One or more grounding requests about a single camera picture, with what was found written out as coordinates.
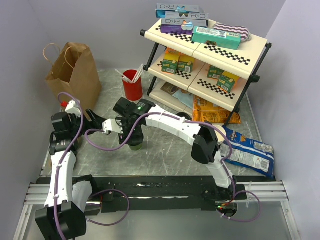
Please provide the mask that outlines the green paper coffee cup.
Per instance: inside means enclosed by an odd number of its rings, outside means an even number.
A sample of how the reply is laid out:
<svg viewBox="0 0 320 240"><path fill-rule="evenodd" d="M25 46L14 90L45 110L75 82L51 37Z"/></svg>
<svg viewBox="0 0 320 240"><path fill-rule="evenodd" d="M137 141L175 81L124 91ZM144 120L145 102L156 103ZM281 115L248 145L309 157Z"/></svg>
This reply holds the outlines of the green paper coffee cup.
<svg viewBox="0 0 320 240"><path fill-rule="evenodd" d="M140 143L138 145L129 145L129 148L132 150L132 151L138 151L142 148L143 144Z"/></svg>

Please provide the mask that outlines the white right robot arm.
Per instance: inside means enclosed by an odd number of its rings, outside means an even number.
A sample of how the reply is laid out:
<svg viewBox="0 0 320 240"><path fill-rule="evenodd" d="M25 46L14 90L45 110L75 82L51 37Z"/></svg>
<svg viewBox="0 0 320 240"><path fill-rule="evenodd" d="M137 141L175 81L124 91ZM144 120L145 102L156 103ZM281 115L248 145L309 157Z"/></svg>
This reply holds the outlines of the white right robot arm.
<svg viewBox="0 0 320 240"><path fill-rule="evenodd" d="M220 126L208 122L190 121L169 113L160 106L146 99L138 103L120 98L113 110L119 115L104 123L106 132L119 134L121 144L131 147L140 145L144 136L141 126L161 129L186 141L191 147L191 157L205 165L212 174L218 193L223 199L230 199L236 193L233 174L227 168L225 159L232 151L220 153L222 142L229 143L226 133Z"/></svg>

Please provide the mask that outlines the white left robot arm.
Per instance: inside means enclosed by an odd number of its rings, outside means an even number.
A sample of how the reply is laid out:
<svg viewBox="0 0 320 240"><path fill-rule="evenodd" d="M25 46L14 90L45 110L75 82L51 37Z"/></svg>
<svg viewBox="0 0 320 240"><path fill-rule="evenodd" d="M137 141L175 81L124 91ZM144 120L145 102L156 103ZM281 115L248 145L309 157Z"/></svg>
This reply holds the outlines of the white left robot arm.
<svg viewBox="0 0 320 240"><path fill-rule="evenodd" d="M78 138L89 129L101 130L105 121L91 109L85 112L87 116L84 117L67 112L58 112L51 117L49 193L44 207L35 212L35 221L46 240L71 240L85 235L87 201L93 201L99 195L92 175L73 178Z"/></svg>

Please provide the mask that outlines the red plastic cup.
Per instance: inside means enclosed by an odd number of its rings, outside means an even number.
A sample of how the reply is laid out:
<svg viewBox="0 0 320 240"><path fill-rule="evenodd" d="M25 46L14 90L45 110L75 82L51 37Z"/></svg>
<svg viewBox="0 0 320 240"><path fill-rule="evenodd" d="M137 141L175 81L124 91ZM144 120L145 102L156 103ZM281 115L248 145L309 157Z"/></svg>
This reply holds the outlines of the red plastic cup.
<svg viewBox="0 0 320 240"><path fill-rule="evenodd" d="M129 69L126 70L123 75L133 80L136 75L137 70ZM142 87L142 78L140 77L135 83L126 82L122 80L125 97L129 101L138 101L143 97L143 87Z"/></svg>

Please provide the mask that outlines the brown paper bag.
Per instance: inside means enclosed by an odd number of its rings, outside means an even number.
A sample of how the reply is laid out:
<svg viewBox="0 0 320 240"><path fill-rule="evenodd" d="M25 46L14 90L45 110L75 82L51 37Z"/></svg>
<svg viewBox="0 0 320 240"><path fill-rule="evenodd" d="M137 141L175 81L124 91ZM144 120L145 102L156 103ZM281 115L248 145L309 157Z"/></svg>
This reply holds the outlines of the brown paper bag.
<svg viewBox="0 0 320 240"><path fill-rule="evenodd" d="M60 51L45 82L55 97L66 92L79 100L82 109L93 110L102 84L90 47L84 43L68 42Z"/></svg>

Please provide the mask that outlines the magazine on bottom shelf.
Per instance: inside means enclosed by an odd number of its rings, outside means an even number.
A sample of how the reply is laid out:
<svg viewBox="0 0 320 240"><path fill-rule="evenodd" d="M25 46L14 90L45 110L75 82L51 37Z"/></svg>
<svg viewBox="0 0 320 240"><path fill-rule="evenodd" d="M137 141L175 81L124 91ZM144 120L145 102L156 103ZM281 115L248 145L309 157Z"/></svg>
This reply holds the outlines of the magazine on bottom shelf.
<svg viewBox="0 0 320 240"><path fill-rule="evenodd" d="M161 87L161 90L173 96L174 98L179 100L181 103L186 105L188 108L193 109L194 95L192 93L189 93L188 91L183 90L168 82L164 83L164 85Z"/></svg>

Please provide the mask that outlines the orange snack bag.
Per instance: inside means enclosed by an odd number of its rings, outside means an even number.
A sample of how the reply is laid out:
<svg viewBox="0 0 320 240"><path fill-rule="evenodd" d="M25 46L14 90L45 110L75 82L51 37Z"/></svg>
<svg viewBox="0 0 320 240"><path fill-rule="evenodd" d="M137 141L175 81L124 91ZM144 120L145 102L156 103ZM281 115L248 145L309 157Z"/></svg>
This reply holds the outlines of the orange snack bag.
<svg viewBox="0 0 320 240"><path fill-rule="evenodd" d="M193 121L208 121L213 124L225 124L230 113L230 111L219 107L199 96L193 96Z"/></svg>

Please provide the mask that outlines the green yellow box far left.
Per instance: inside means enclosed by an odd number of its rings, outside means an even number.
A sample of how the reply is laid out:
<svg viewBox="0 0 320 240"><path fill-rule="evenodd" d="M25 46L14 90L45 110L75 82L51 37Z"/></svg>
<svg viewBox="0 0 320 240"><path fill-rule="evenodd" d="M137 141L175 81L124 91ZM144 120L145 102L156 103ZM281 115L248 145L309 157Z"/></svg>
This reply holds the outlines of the green yellow box far left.
<svg viewBox="0 0 320 240"><path fill-rule="evenodd" d="M176 74L181 53L167 47L161 64L161 71L169 74Z"/></svg>

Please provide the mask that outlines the green yellow box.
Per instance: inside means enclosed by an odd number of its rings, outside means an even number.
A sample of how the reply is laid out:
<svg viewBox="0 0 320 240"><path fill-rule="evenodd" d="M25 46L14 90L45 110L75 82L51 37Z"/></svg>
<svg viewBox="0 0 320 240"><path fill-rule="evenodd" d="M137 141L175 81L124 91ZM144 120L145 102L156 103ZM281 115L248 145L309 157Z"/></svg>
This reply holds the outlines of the green yellow box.
<svg viewBox="0 0 320 240"><path fill-rule="evenodd" d="M218 81L216 86L220 89L222 89L223 91L225 91L226 93L230 93L232 91L232 89L234 88L234 86L237 84L237 82L239 81L240 77L232 74L230 72L224 71Z"/></svg>
<svg viewBox="0 0 320 240"><path fill-rule="evenodd" d="M224 72L224 70L222 70L218 67L215 67L213 65L210 65L209 69L208 69L207 77L210 79L218 80L223 72Z"/></svg>
<svg viewBox="0 0 320 240"><path fill-rule="evenodd" d="M179 71L191 73L195 63L195 58L186 54L181 54L178 61L177 69Z"/></svg>
<svg viewBox="0 0 320 240"><path fill-rule="evenodd" d="M181 53L167 47L161 64L161 71L169 74L176 74Z"/></svg>

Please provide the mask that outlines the green yellow box far right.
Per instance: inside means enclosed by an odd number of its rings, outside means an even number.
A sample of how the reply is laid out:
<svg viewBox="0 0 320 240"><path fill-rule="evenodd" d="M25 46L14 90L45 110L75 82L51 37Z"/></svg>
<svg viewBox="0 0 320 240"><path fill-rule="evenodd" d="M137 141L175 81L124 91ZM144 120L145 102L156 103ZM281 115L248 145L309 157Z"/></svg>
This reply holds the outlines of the green yellow box far right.
<svg viewBox="0 0 320 240"><path fill-rule="evenodd" d="M222 89L223 91L225 91L226 93L230 93L232 91L232 89L234 88L234 86L237 84L237 82L239 81L240 77L232 74L230 72L224 71L218 81L216 86L220 89Z"/></svg>

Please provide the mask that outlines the blue chips bag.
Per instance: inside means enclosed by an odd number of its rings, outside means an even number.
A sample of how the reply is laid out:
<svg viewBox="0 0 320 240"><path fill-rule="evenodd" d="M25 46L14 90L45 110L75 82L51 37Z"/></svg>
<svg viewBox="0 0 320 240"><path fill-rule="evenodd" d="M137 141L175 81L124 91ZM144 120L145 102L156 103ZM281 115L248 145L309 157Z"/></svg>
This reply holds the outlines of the blue chips bag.
<svg viewBox="0 0 320 240"><path fill-rule="evenodd" d="M232 146L232 154L226 162L254 170L268 178L274 177L274 148L271 145L248 138L227 127L224 130Z"/></svg>

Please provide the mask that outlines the top grey R+Co box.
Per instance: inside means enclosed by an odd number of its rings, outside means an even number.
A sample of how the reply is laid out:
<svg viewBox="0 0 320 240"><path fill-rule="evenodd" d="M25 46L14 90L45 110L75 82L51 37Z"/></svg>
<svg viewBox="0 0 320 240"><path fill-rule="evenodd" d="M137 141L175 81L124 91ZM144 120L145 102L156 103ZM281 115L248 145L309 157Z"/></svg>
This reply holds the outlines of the top grey R+Co box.
<svg viewBox="0 0 320 240"><path fill-rule="evenodd" d="M209 14L198 5L158 3L157 18L208 19Z"/></svg>

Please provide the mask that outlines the teal rectangular box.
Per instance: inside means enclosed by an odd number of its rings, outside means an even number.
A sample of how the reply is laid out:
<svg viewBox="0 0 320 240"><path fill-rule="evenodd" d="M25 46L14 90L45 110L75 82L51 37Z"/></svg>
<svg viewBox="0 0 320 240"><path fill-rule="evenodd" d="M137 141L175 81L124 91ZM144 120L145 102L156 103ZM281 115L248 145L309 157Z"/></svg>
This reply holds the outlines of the teal rectangular box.
<svg viewBox="0 0 320 240"><path fill-rule="evenodd" d="M217 47L237 50L241 44L241 35L223 30L196 26L191 40L201 44L211 44Z"/></svg>

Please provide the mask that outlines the purple wavy pouch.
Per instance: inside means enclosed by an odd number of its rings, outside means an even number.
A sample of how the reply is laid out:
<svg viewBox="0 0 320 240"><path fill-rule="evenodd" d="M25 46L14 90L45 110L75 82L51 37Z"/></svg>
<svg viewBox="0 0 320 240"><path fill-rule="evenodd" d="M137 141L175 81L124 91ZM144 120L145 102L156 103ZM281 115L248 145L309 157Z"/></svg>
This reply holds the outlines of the purple wavy pouch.
<svg viewBox="0 0 320 240"><path fill-rule="evenodd" d="M217 22L213 26L214 30L219 30L219 31L225 31L229 33L234 33L234 34L240 34L241 36L241 42L247 42L252 39L252 35L250 31L248 30L247 27L244 26L233 26L233 25L227 25L223 23Z"/></svg>

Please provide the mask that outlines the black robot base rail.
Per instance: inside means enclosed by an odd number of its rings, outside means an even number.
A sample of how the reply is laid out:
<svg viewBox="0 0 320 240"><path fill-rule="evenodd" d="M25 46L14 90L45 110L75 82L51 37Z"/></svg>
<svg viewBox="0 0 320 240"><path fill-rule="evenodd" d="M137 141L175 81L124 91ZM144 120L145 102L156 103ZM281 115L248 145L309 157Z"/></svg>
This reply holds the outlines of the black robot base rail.
<svg viewBox="0 0 320 240"><path fill-rule="evenodd" d="M96 197L102 213L200 209L215 211L218 202L232 194L214 184L211 176L95 176L93 193L114 189Z"/></svg>

